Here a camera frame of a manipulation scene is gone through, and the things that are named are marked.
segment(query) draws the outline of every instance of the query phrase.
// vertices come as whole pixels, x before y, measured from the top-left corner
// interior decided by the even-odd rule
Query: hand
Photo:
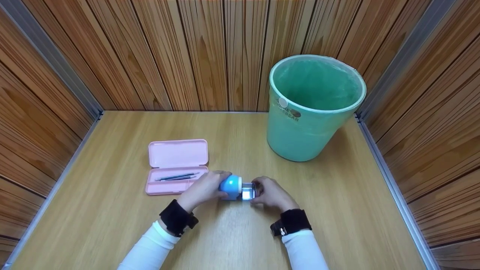
[[[191,213],[197,206],[208,200],[213,198],[227,197],[228,194],[223,191],[219,191],[218,187],[223,180],[231,175],[231,172],[225,171],[204,173],[180,195],[180,197],[177,199],[177,202],[183,209],[185,209],[185,211]]]
[[[275,179],[266,176],[255,178],[252,183],[256,186],[255,198],[250,202],[252,204],[264,204],[271,207],[277,207],[285,212],[290,209],[300,208],[297,202],[283,189]]]

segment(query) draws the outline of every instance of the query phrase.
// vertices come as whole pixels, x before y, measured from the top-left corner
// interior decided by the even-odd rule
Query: white sticker
[[[286,107],[288,106],[288,102],[287,102],[287,100],[284,99],[284,98],[279,98],[279,99],[278,99],[278,103],[280,104],[280,106],[281,106],[282,108],[286,108]]]

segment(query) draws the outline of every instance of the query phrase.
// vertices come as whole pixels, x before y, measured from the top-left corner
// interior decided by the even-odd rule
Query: wrist strap
[[[290,209],[280,214],[280,219],[270,226],[273,236],[285,236],[298,231],[312,230],[305,210]]]
[[[193,229],[198,223],[198,219],[194,217],[193,213],[185,211],[175,199],[159,216],[167,226],[167,230],[176,237],[182,236],[187,228]]]

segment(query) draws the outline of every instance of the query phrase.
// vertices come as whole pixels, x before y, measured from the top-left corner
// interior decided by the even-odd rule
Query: wall panel
[[[55,184],[53,178],[3,145],[0,145],[0,177],[7,178],[9,181],[45,197]]]
[[[268,111],[270,69],[281,59],[300,54],[315,1],[271,0],[258,93],[258,111]]]
[[[223,1],[179,1],[202,110],[228,111]]]
[[[171,110],[162,78],[130,1],[80,0],[91,7],[145,110]]]
[[[0,144],[57,179],[80,138],[0,64]]]
[[[228,107],[256,111],[269,1],[225,1]]]
[[[405,3],[403,10],[396,18],[395,23],[390,28],[367,69],[362,73],[367,85],[367,94],[371,93],[371,90],[400,50],[403,42],[410,35],[430,2],[426,0],[409,0]]]
[[[200,110],[187,42],[175,1],[132,0],[173,110]]]
[[[57,21],[55,16],[53,16],[45,2],[23,0],[23,3],[59,48],[70,65],[75,69],[79,77],[88,87],[90,92],[92,92],[103,109],[116,110],[117,107],[108,95],[109,91],[116,90],[109,89],[110,85],[105,83],[105,79],[102,79],[104,75],[103,73],[96,72],[95,69],[90,68],[87,60],[74,45],[70,37],[65,33],[63,27]]]
[[[388,91],[388,96],[367,119],[376,141],[382,138],[475,40],[479,29],[480,2],[458,1],[422,46],[407,70]],[[385,153],[388,149],[380,147],[380,150]]]
[[[480,38],[378,142],[407,200],[480,165]]]
[[[432,253],[444,269],[480,269],[480,239],[434,248]]]
[[[0,235],[20,239],[44,200],[0,178]]]
[[[18,241],[0,236],[0,265],[3,265]]]
[[[406,2],[362,1],[337,59],[364,74]]]
[[[45,0],[119,110],[144,110],[135,88],[94,14],[76,1]]]
[[[0,22],[0,62],[83,137],[93,123],[86,109],[3,11],[0,11]]]
[[[480,169],[409,204],[430,245],[480,237]]]
[[[302,53],[337,57],[360,3],[360,0],[317,2]]]

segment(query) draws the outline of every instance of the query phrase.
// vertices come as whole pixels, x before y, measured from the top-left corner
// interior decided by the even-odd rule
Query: wooden table
[[[291,162],[266,142],[267,114],[107,111],[13,269],[115,269],[175,196],[148,196],[151,141],[204,138],[211,170],[268,175],[305,208],[330,269],[424,269],[352,118],[323,152]],[[164,269],[288,269],[269,225],[279,213],[248,202],[200,206],[200,223]]]

